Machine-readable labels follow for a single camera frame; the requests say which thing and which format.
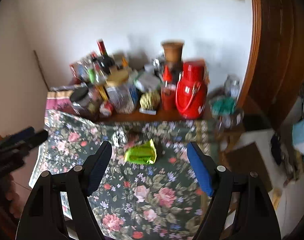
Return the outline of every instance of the red kettle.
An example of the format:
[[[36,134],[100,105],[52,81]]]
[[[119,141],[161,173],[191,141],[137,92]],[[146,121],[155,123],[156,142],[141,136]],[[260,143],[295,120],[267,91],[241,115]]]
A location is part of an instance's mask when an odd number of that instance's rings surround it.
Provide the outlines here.
[[[204,82],[204,60],[188,61],[177,83],[175,104],[181,116],[197,119],[203,115],[207,86]]]

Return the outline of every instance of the wine bottle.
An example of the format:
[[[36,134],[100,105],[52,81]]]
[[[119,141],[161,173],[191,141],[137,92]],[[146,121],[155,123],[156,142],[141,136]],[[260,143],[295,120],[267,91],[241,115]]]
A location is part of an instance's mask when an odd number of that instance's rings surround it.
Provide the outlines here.
[[[100,59],[100,66],[105,73],[110,74],[110,67],[115,65],[114,59],[107,54],[103,40],[98,40],[97,45],[102,56]]]

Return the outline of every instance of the green snack package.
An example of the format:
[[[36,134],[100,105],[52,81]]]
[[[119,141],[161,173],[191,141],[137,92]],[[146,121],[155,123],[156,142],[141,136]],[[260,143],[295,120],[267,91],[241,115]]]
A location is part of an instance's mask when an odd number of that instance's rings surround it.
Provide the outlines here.
[[[142,145],[128,149],[124,155],[124,161],[136,164],[154,164],[156,161],[156,149],[153,140]]]

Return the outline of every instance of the wall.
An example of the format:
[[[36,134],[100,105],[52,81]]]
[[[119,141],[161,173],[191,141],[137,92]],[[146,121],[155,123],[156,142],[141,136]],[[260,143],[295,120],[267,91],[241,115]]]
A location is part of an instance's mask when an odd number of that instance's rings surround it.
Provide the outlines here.
[[[244,79],[252,37],[251,0],[17,0],[28,40],[50,86],[67,84],[69,64],[97,50],[150,61],[165,39],[183,39],[183,58],[204,57],[210,90],[228,73]]]
[[[0,135],[16,133],[27,126],[39,130],[44,124],[46,88],[39,75],[33,51],[18,17],[16,0],[0,3]],[[23,201],[29,195],[28,181],[37,151],[26,166],[14,173]]]

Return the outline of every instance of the metal screw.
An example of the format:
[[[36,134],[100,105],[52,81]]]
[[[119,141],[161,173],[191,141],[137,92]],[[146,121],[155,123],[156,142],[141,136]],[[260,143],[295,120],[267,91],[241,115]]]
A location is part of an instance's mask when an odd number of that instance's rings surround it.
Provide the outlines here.
[[[216,168],[217,168],[217,170],[220,171],[220,172],[224,172],[224,171],[226,170],[226,168],[225,168],[224,166],[222,166],[222,165],[219,165],[219,166],[217,166]]]
[[[250,172],[250,175],[253,177],[253,178],[256,178],[258,176],[258,173],[255,172],[255,171],[251,171]]]
[[[46,177],[46,176],[48,176],[50,173],[48,172],[48,171],[43,171],[42,173],[41,173],[41,176],[42,177]]]
[[[74,168],[73,168],[73,170],[75,170],[75,171],[81,171],[82,170],[82,165],[76,165]]]

